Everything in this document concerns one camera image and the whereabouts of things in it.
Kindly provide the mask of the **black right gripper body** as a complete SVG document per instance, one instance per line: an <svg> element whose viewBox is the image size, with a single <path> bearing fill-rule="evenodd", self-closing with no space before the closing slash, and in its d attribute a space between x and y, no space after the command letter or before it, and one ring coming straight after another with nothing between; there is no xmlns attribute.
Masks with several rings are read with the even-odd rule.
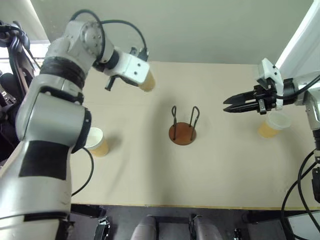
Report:
<svg viewBox="0 0 320 240"><path fill-rule="evenodd" d="M255 85L253 95L258 104L257 112L260 115L265 115L276 107L276 89L273 85L270 85L267 89L264 89L261 85Z"/></svg>

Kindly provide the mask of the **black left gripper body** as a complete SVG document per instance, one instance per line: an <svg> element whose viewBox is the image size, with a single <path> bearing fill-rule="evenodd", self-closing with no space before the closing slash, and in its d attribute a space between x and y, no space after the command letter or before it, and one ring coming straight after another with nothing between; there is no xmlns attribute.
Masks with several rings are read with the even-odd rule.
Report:
<svg viewBox="0 0 320 240"><path fill-rule="evenodd" d="M117 75L110 76L104 89L110 92L117 78Z"/></svg>

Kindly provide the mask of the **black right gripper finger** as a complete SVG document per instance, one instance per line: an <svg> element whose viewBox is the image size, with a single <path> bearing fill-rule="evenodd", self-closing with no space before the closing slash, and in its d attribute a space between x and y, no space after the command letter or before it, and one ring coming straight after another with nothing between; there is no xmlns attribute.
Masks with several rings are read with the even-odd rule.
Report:
<svg viewBox="0 0 320 240"><path fill-rule="evenodd" d="M229 98L227 98L223 104L226 105L241 105L241 104L245 104L246 101L251 101L254 100L255 96L254 96L254 91L247 91L247 92L243 92L243 93L239 93L236 95L233 95Z"/></svg>
<svg viewBox="0 0 320 240"><path fill-rule="evenodd" d="M256 111L259 107L256 101L227 101L223 102L224 105L228 105L223 110L227 113L245 113L250 111Z"/></svg>

